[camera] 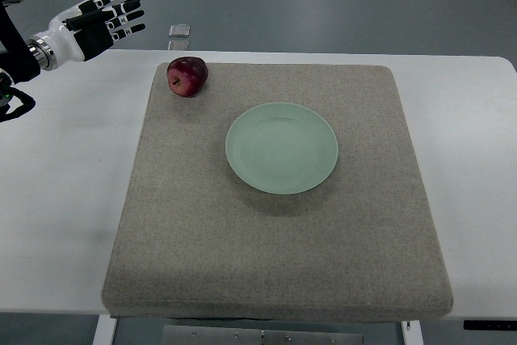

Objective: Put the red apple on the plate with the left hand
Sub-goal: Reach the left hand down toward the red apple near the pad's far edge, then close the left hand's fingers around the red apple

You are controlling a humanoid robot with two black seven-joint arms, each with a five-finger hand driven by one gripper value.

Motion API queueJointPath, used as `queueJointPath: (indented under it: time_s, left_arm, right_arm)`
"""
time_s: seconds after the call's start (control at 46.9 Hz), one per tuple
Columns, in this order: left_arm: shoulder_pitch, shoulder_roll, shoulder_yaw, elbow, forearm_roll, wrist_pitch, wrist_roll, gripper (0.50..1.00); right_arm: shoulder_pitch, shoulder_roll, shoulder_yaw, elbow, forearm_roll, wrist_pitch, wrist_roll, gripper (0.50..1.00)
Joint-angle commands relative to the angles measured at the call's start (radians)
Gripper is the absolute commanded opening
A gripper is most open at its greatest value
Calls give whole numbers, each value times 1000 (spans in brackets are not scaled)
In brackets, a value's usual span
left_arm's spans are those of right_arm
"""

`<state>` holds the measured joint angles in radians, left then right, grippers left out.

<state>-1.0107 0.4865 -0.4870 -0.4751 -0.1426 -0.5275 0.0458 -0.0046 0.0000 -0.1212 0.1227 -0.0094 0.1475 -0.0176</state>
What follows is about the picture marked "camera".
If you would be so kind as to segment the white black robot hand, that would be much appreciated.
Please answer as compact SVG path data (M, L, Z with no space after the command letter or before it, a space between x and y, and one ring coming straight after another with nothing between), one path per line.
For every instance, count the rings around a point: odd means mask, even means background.
M134 23L143 15L141 0L84 0L51 19L46 31L30 38L28 47L47 71L68 61L89 61L143 31L143 23Z

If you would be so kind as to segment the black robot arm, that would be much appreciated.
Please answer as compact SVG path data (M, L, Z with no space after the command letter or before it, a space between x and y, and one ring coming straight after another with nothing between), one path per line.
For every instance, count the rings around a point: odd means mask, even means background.
M28 82L53 67L54 51L41 39L26 41L7 14L7 7L24 0L1 0L1 122L27 114L36 101L15 84Z

